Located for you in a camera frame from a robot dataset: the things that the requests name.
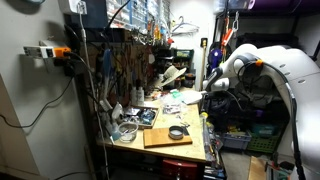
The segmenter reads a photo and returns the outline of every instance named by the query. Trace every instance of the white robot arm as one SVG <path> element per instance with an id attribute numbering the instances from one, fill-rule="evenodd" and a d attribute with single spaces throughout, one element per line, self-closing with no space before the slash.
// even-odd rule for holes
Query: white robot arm
<path id="1" fill-rule="evenodd" d="M 227 90 L 230 86 L 228 78 L 243 73 L 269 76 L 289 110 L 297 169 L 292 173 L 292 179 L 320 179 L 319 67 L 298 49 L 282 46 L 257 49 L 244 44 L 212 71 L 203 87 L 208 92 Z"/>

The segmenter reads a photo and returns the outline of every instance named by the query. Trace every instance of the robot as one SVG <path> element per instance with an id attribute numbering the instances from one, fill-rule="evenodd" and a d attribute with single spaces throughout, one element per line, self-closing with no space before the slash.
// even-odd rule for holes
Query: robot
<path id="1" fill-rule="evenodd" d="M 291 179 L 320 179 L 320 69 L 304 52 L 283 46 L 238 47 L 203 81 L 207 92 L 228 90 L 236 77 L 269 76 L 290 114 L 295 170 Z"/>

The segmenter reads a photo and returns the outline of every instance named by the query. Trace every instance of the workbench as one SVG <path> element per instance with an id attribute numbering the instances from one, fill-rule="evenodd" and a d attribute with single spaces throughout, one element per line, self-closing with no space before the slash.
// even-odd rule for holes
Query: workbench
<path id="1" fill-rule="evenodd" d="M 163 114 L 160 108 L 160 100 L 145 101 L 144 106 L 159 108 L 159 114 L 155 121 L 153 128 L 167 128 L 173 125 L 181 126 L 180 122 L 187 122 L 190 126 L 188 132 L 192 138 L 193 143 L 188 145 L 177 145 L 167 147 L 144 148 L 143 130 L 138 130 L 136 139 L 131 143 L 123 143 L 120 140 L 115 141 L 112 145 L 110 139 L 104 142 L 101 139 L 97 140 L 100 146 L 106 146 L 113 150 L 125 150 L 130 152 L 137 152 L 142 154 L 154 155 L 163 158 L 170 158 L 175 160 L 182 160 L 198 164 L 198 174 L 203 177 L 204 164 L 206 163 L 202 122 L 199 119 L 198 105 L 186 105 L 182 108 L 181 119 L 177 118 L 177 114 Z"/>

